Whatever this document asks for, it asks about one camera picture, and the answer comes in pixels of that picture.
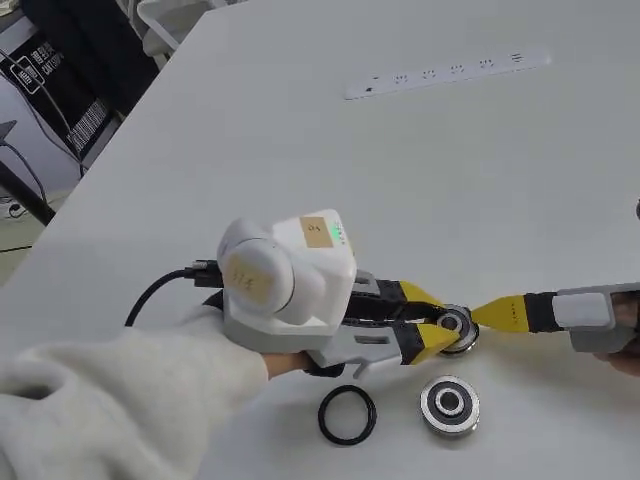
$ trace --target table surface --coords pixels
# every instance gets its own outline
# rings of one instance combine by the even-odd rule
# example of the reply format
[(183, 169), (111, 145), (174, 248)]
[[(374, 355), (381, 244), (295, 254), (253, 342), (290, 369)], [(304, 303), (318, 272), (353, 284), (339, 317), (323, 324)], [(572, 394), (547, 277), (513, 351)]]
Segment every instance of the table surface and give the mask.
[[(0, 295), (0, 351), (116, 335), (166, 271), (238, 216), (333, 207), (361, 268), (447, 302), (640, 278), (640, 3), (263, 0), (207, 14)], [(360, 101), (369, 74), (543, 46), (552, 65)], [(140, 328), (209, 292), (165, 287)], [(477, 389), (480, 427), (431, 436), (421, 387)], [(202, 478), (630, 478), (640, 382), (563, 335), (483, 331), (459, 360), (363, 384), (372, 437), (335, 448), (316, 409), (348, 379), (274, 382), (214, 439)], [(333, 422), (357, 417), (346, 405)]]

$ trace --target black cable cord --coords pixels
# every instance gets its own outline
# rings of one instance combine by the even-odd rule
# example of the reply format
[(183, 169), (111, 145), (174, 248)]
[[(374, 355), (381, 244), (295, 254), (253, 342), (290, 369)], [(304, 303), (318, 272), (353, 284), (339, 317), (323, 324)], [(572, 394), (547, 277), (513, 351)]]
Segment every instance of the black cable cord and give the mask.
[(153, 282), (149, 288), (147, 288), (138, 301), (135, 303), (127, 321), (124, 323), (125, 327), (132, 327), (136, 321), (136, 317), (144, 307), (144, 304), (151, 298), (151, 295), (156, 293), (160, 287), (166, 285), (171, 280), (176, 278), (188, 278), (193, 280), (196, 287), (206, 288), (222, 288), (222, 272), (218, 267), (218, 262), (215, 260), (196, 260), (190, 267), (183, 268), (182, 270), (174, 270), (173, 272), (163, 275), (158, 280)]
[(4, 250), (0, 250), (0, 253), (18, 252), (20, 250), (28, 250), (31, 247), (32, 245), (22, 245), (21, 247), (5, 248)]
[(144, 304), (147, 303), (147, 301), (151, 298), (151, 295), (156, 293), (160, 289), (160, 287), (162, 287), (163, 285), (166, 285), (171, 280), (175, 280), (177, 278), (189, 278), (190, 273), (191, 273), (191, 269), (189, 268), (183, 268), (182, 270), (174, 270), (173, 272), (167, 273), (166, 275), (163, 275), (158, 280), (153, 282), (149, 286), (149, 288), (147, 288), (144, 291), (144, 293), (140, 295), (140, 298), (138, 298), (138, 301), (135, 303), (135, 305), (131, 309), (131, 312), (129, 313), (129, 316), (127, 317), (127, 321), (125, 322), (124, 326), (133, 327), (133, 324), (136, 321), (136, 317), (140, 313), (140, 310), (142, 310), (142, 307), (144, 307)]
[(16, 147), (14, 147), (13, 145), (11, 145), (6, 141), (1, 141), (0, 147), (7, 147), (9, 150), (11, 150), (15, 154), (16, 157), (20, 159), (20, 161), (25, 166), (25, 168), (27, 169), (31, 177), (33, 177), (33, 179), (35, 180), (36, 185), (38, 185), (38, 190), (40, 190), (40, 196), (42, 197), (42, 201), (48, 204), (49, 202), (47, 201), (47, 194), (44, 191), (42, 182), (40, 181), (40, 178), (38, 178), (38, 175), (36, 174), (36, 172), (33, 171), (33, 168), (31, 168), (31, 165), (29, 165), (29, 162), (27, 162), (27, 159), (24, 158), (24, 156), (20, 153), (20, 151)]

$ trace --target power strip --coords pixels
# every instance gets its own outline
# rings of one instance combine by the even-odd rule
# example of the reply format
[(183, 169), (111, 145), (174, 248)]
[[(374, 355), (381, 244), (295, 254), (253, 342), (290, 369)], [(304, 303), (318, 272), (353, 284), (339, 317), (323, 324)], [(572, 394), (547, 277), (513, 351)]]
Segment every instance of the power strip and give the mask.
[(347, 88), (345, 98), (373, 97), (384, 93), (429, 87), (441, 83), (459, 82), (500, 73), (519, 72), (549, 65), (551, 55), (542, 48), (512, 50), (509, 53), (487, 55), (475, 60), (457, 61), (426, 67), (413, 72), (372, 75), (366, 81)]

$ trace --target bearing inner ring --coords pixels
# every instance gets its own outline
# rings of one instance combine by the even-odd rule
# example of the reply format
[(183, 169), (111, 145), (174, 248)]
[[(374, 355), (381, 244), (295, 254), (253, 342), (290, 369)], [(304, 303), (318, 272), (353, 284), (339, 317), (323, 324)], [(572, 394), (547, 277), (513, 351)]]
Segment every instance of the bearing inner ring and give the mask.
[(449, 387), (438, 390), (435, 398), (436, 408), (447, 417), (455, 417), (464, 409), (464, 399), (460, 393)]

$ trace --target white sweater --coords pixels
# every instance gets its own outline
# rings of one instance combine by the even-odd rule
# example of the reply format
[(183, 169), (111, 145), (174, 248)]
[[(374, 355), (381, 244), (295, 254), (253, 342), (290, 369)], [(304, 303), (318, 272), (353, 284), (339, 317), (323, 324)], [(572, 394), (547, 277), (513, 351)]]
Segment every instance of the white sweater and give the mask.
[(266, 385), (262, 357), (201, 307), (180, 328), (51, 345), (0, 367), (1, 480), (183, 480)]

